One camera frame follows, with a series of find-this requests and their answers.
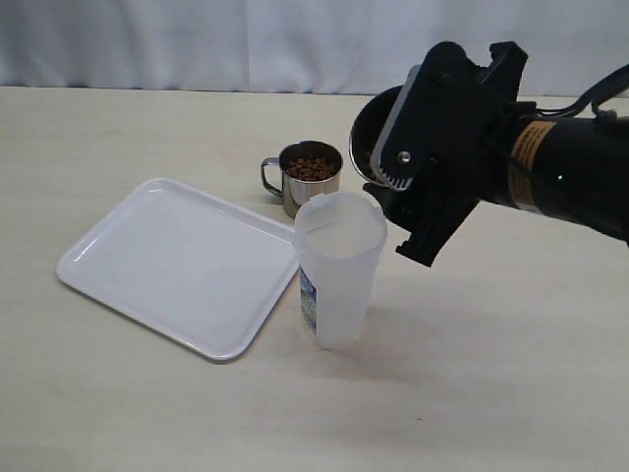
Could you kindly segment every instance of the stainless steel cup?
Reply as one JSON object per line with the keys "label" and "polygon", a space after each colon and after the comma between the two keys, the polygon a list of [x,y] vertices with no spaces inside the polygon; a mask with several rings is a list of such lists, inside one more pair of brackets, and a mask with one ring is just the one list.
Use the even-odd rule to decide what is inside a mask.
{"label": "stainless steel cup", "polygon": [[[335,173],[325,180],[306,181],[290,176],[286,171],[289,163],[298,159],[324,158],[328,164],[334,167]],[[269,165],[279,167],[282,176],[282,188],[278,189],[268,183],[265,169]],[[302,141],[285,147],[278,157],[269,157],[260,165],[260,178],[262,185],[271,194],[282,199],[284,211],[294,218],[299,208],[311,197],[319,194],[337,192],[341,181],[341,168],[343,157],[341,153],[331,145],[320,141]]]}

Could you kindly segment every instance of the white backdrop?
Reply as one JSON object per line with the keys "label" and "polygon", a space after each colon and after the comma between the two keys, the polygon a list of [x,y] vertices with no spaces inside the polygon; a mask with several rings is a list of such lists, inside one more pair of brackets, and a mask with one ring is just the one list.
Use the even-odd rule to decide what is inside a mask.
{"label": "white backdrop", "polygon": [[530,54],[523,94],[629,62],[626,0],[0,0],[0,84],[376,93],[435,43]]}

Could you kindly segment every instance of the tabletop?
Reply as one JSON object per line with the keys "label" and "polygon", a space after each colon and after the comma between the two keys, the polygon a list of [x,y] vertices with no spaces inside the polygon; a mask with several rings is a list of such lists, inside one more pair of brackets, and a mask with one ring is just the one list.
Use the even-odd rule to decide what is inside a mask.
{"label": "tabletop", "polygon": [[293,282],[223,365],[56,278],[154,177],[291,224],[260,161],[347,156],[368,99],[0,88],[0,470],[626,469],[629,253],[588,228],[481,204],[427,268],[390,225],[357,343],[316,348]]}

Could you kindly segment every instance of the plastic pitcher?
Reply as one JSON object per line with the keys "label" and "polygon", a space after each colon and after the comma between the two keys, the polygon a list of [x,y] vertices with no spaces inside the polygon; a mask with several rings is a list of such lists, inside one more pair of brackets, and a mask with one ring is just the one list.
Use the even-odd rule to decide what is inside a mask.
{"label": "plastic pitcher", "polygon": [[360,337],[386,235],[380,207],[358,194],[316,196],[298,211],[302,316],[321,347]]}

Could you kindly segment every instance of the white tray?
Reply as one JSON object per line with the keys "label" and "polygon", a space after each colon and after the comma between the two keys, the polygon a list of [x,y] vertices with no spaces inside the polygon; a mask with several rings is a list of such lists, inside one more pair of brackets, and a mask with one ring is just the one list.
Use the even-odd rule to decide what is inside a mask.
{"label": "white tray", "polygon": [[213,360],[242,354],[298,268],[292,228],[144,183],[57,265],[67,285]]}

